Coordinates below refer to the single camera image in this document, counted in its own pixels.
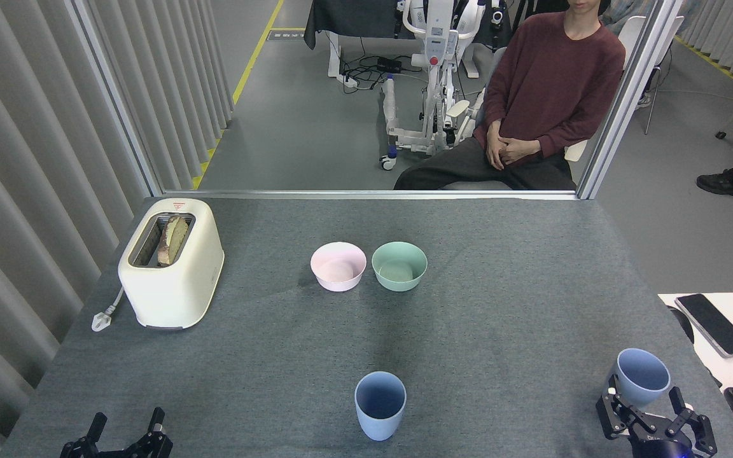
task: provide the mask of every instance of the smartphone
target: smartphone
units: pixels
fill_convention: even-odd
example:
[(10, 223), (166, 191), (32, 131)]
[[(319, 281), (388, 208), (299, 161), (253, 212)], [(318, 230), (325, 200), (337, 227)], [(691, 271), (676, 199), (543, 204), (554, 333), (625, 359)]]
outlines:
[(733, 324), (703, 294), (674, 300), (722, 357), (733, 356)]

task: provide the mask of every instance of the caster wheel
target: caster wheel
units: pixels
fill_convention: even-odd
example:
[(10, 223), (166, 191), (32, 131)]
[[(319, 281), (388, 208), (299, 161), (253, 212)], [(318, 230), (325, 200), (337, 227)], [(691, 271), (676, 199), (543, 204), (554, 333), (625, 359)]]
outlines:
[(395, 167), (395, 161), (397, 159), (389, 156), (382, 156), (380, 159), (380, 166), (384, 170), (391, 170), (393, 167)]

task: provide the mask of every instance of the cup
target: cup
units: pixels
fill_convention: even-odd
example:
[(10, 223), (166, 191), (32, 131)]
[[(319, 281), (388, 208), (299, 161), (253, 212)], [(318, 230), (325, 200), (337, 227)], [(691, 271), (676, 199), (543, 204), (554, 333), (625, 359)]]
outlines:
[(406, 242), (383, 244), (372, 255), (375, 276), (390, 291), (408, 291), (416, 287), (427, 267), (428, 259), (422, 249)]
[(618, 377), (620, 394), (625, 404), (632, 404), (645, 410), (652, 401), (669, 388), (669, 369), (654, 354), (640, 348), (626, 348), (620, 351), (607, 379)]
[(367, 269), (367, 256), (354, 244), (332, 242), (315, 250), (311, 269), (324, 289), (347, 291), (361, 281)]
[(407, 388), (389, 372), (366, 374), (355, 386), (355, 411), (364, 434), (385, 441), (395, 434), (407, 406)]

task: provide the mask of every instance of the white toaster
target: white toaster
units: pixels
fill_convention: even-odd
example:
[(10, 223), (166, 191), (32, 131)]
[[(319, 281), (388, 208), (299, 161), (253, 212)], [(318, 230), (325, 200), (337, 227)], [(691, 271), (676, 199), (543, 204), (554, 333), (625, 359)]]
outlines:
[[(169, 218), (188, 223), (185, 239), (168, 267), (157, 246)], [(151, 206), (120, 256), (117, 273), (137, 321), (149, 328), (181, 330), (200, 321), (211, 303), (225, 252), (207, 203), (163, 199)]]

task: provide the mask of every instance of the pink bowl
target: pink bowl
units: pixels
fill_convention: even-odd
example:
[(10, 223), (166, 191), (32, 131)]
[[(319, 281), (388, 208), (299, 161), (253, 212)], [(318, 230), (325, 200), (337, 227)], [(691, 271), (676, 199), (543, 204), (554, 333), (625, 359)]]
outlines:
[(367, 256), (360, 247), (346, 242), (332, 242), (313, 253), (311, 269), (318, 284), (330, 291), (355, 288), (367, 267)]

